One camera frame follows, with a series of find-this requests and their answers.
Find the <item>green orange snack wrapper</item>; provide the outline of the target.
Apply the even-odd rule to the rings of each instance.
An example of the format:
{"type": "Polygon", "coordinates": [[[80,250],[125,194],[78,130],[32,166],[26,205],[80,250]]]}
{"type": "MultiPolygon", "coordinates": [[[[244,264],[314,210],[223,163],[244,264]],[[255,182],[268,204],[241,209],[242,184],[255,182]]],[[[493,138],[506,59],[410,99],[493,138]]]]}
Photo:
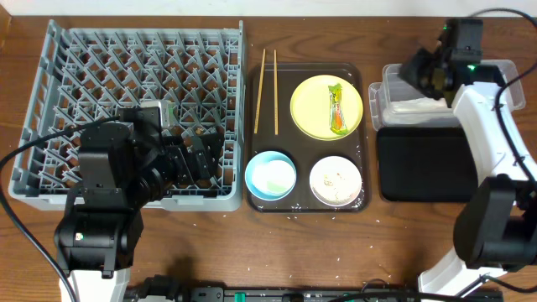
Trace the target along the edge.
{"type": "Polygon", "coordinates": [[[345,124],[342,112],[342,86],[336,83],[333,86],[328,86],[330,97],[330,130],[337,134],[347,134],[348,129],[345,124]]]}

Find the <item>white bowl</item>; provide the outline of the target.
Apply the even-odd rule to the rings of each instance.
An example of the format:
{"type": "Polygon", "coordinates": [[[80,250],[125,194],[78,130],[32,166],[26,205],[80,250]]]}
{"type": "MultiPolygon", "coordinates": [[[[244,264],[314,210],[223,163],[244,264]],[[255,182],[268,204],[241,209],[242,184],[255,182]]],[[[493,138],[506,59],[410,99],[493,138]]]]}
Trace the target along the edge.
{"type": "Polygon", "coordinates": [[[358,167],[341,156],[328,156],[315,163],[310,171],[309,184],[314,197],[332,207],[351,204],[363,187],[358,167]]]}

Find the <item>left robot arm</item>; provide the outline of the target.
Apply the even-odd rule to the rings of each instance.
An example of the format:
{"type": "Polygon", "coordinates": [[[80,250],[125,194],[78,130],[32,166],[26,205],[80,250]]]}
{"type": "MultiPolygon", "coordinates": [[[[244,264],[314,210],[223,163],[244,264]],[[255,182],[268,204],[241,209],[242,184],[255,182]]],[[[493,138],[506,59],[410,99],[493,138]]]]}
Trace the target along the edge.
{"type": "Polygon", "coordinates": [[[114,121],[82,132],[82,180],[70,189],[54,235],[67,277],[63,298],[122,300],[143,231],[142,208],[174,185],[216,174],[223,134],[165,137],[161,114],[158,107],[121,108],[114,121]]]}

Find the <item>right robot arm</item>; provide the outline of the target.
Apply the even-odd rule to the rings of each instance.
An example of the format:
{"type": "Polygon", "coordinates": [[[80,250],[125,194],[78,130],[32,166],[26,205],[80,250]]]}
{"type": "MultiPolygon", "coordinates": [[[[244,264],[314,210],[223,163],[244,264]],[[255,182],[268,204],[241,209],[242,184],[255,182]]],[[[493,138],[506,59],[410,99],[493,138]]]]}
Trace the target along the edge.
{"type": "Polygon", "coordinates": [[[449,18],[435,51],[420,49],[399,72],[423,95],[446,101],[478,177],[452,249],[418,278],[421,301],[465,301],[487,281],[536,264],[536,163],[508,108],[513,83],[482,62],[482,31],[475,16],[449,18]]]}

